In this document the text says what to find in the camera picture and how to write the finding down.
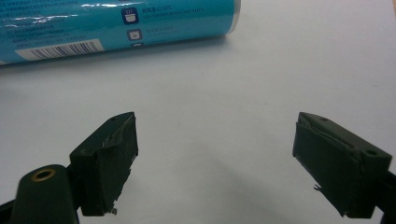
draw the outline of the product label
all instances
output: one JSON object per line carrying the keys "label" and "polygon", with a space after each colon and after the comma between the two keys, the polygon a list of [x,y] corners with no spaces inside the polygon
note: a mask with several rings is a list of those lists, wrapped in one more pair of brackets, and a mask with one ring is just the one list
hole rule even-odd
{"label": "product label", "polygon": [[0,0],[0,64],[225,35],[235,0]]}

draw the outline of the white surface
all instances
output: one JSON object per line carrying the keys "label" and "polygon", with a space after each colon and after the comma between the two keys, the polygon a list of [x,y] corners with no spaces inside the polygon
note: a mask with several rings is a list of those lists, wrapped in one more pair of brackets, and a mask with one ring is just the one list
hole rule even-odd
{"label": "white surface", "polygon": [[396,156],[395,75],[390,0],[244,1],[226,38],[0,67],[0,203],[134,111],[119,214],[83,224],[378,223],[339,217],[291,149],[305,111]]}

